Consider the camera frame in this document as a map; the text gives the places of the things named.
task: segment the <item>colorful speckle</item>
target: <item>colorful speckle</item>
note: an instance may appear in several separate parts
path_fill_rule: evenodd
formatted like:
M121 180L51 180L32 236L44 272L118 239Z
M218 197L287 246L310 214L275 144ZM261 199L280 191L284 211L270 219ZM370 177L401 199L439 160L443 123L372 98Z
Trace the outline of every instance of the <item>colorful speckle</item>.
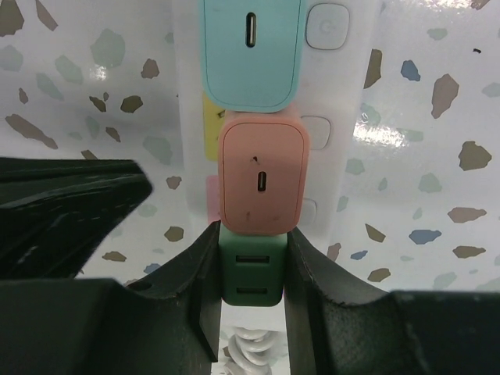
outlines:
M490 0L472 0L470 7L475 10L481 10Z
M34 139L35 141L40 141L47 147L56 150L58 148L55 141L47 137L43 131L38 129L35 125L30 123L28 120L25 120L23 117L13 114L11 116L7 116L5 121L12 129L21 134L23 137L27 139Z
M81 136L80 133L78 133L77 131L72 131L71 133L68 133L68 135L72 138L72 139L76 139L77 141L81 141L83 140L84 138Z
M158 263L151 263L149 266L144 268L144 273L150 274L155 272L159 267L161 267Z
M476 287L477 291L500 291L500 277L488 281L486 284L481 284Z
M184 238L184 229L181 227L170 227L167 232L165 232L165 237L170 242L178 242Z
M104 29L101 35L91 45L94 63L106 69L120 66L125 56L125 40L110 29Z
M432 117L438 119L451 106L459 94L459 84L450 76L445 74L436 80L432 94Z
M434 279L434 284L432 285L432 288L435 291L446 289L453 283L453 281L456 280L456 278L457 276L456 273L454 272L443 273L442 275L439 275Z
M54 85L54 82L45 73L37 73L37 86L44 94L57 100L64 100L61 91Z
M23 25L24 18L16 0L3 0L0 3L0 37L14 35Z
M85 117L85 124L87 125L88 132L90 133L92 139L96 139L101 130L101 124L92 116Z
M23 65L23 54L12 45L0 49L0 68L9 72L19 72Z
M351 254L351 259L361 260L366 256L366 254L368 254L368 250L363 250L362 252L355 252L354 254Z
M342 248L342 245L341 244L335 244L335 245L331 245L329 248L328 248L328 253L327 253L327 257L328 259L332 260L332 261L336 261L339 254L340 254L340 250Z
M347 208L349 197L342 196L338 199L337 212L344 211Z
M380 268L378 270L374 270L368 276L368 281L373 283L380 283L382 280L390 277L391 271L388 268Z
M388 188L388 179L383 178L382 181L378 184L378 191L384 191Z
M27 93L25 92L25 90L20 88L19 89L19 101L23 104L26 104L26 103L28 103L28 100L30 100L30 99L28 98Z
M462 170L479 170L486 168L491 161L491 154L483 146L476 145L474 141L467 141L462 145L459 154L460 168Z
M416 211L415 211L415 213L413 214L412 218L413 218L414 220L418 220L418 219L420 219L421 217L422 217L422 208L420 208L420 207L419 207L418 209L416 209Z
M140 205L137 209L137 213L142 217L153 217L157 212L158 209L156 208L156 206L149 205L148 203Z
M86 160L97 160L97 156L95 156L90 150L85 150L81 152L81 155L86 159Z
M465 259L483 254L484 252L486 252L486 249L474 248L473 246L459 246L458 248L454 249L453 252L455 253L457 258Z
M141 77L155 78L159 75L158 63L155 60L147 59L142 67Z
M40 2L40 0L35 0L35 3L37 5L37 15L40 22L42 22L50 31L54 31L58 26L57 22L52 18L51 14Z
M427 30L427 34L435 41L440 41L441 39L446 38L446 36L448 35L448 30L440 28L429 29Z
M405 137L408 142L421 142L423 141L423 132L418 130L401 129L398 128L397 131Z
M380 232L379 230L375 229L374 227L368 224L365 224L365 228L370 240L380 243L384 242L385 234L383 234L382 232Z
M107 252L102 258L104 260L111 260L112 262L125 262L127 260L127 257L121 252Z
M481 90L481 92L489 98L497 98L500 96L500 84L493 82Z
M64 55L55 60L55 68L66 82L73 84L82 84L84 82L81 68Z
M363 165L363 161L359 159L349 159L347 161L345 172L358 176L364 171L365 171L365 166Z
M173 153L170 142L166 138L147 136L142 142L142 146L162 164L170 164Z
M401 75L408 80L420 82L419 70L412 60L406 60L401 67Z
M382 116L371 105L361 104L361 121L366 125L376 127L382 121Z
M181 177L172 176L166 179L166 185L169 187L169 189L176 190L179 187L181 181Z
M415 242L417 245L425 245L426 243L434 241L436 238L440 237L442 233L439 230L414 230L410 235L409 239Z
M380 73L380 68L382 66L382 56L383 55L381 50L372 49L364 88L371 88L380 78L382 78L382 75Z
M118 143L121 143L122 140L120 138L120 134L118 133L118 130L115 129L114 127L107 127L106 134L108 134L112 139L114 139Z
M471 209L468 207L455 207L452 211L448 212L448 216L452 219L453 223L467 223L474 221L486 215L487 212L483 209Z
M97 108L101 112L106 112L106 103L104 103L104 101L96 98L95 96L89 96L88 98L91 100L95 108Z
M443 187L433 173L428 173L420 178L419 190L425 193L438 193Z
M138 109L140 109L144 103L140 96L132 95L128 98L125 98L122 102L120 109L125 113L134 113Z

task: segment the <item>gray speckle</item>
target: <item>gray speckle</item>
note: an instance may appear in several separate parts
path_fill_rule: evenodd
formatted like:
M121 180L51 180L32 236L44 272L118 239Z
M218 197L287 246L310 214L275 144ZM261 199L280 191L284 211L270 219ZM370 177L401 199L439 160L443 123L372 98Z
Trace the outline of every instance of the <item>gray speckle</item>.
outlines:
M359 159L349 159L347 161L345 172L358 176L364 171L365 171L365 166L363 165L363 161Z
M420 82L419 70L412 60L406 60L401 67L401 75L408 80Z
M477 291L500 291L500 277L488 281L486 284L478 285Z
M413 214L413 219L418 220L422 217L422 209L418 208L416 209L415 213Z
M170 142L164 137L147 136L142 142L148 152L162 164L169 165L172 160L172 149Z
M456 278L457 276L456 273L454 272L443 273L442 275L439 275L434 279L434 284L432 285L432 288L435 291L446 289L453 283L453 281L456 280Z
M347 208L349 197L342 196L338 199L337 212L344 211Z
M355 252L354 254L351 254L351 259L361 260L366 256L366 254L368 254L368 250L363 250L362 252Z
M489 98L497 98L500 96L500 84L493 82L481 90L481 92Z
M44 94L57 100L64 100L61 91L54 85L54 82L45 73L37 73L37 86Z
M94 63L106 69L120 66L125 56L125 40L110 29L104 29L101 35L91 45Z
M441 39L446 38L446 36L448 35L448 30L440 28L429 29L427 30L427 34L435 41L440 41Z
M0 68L9 72L19 72L23 65L23 54L13 45L0 49Z
M440 237L442 233L439 230L414 230L409 238L417 245L425 245L428 242L434 241L436 238Z
M151 263L149 266L144 268L144 273L150 274L155 272L159 267L161 267L158 263Z
M420 178L419 190L425 193L438 193L443 187L433 173L428 173Z

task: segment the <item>wall charger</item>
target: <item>wall charger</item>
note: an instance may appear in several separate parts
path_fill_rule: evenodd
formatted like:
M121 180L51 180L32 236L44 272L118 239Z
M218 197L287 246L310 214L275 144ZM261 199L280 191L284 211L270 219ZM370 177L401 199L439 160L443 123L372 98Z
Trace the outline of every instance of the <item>wall charger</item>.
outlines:
M284 109L298 87L305 0L199 0L204 89L240 112Z
M300 219L309 135L292 104L272 113L226 111L219 136L220 217L236 234L273 236Z

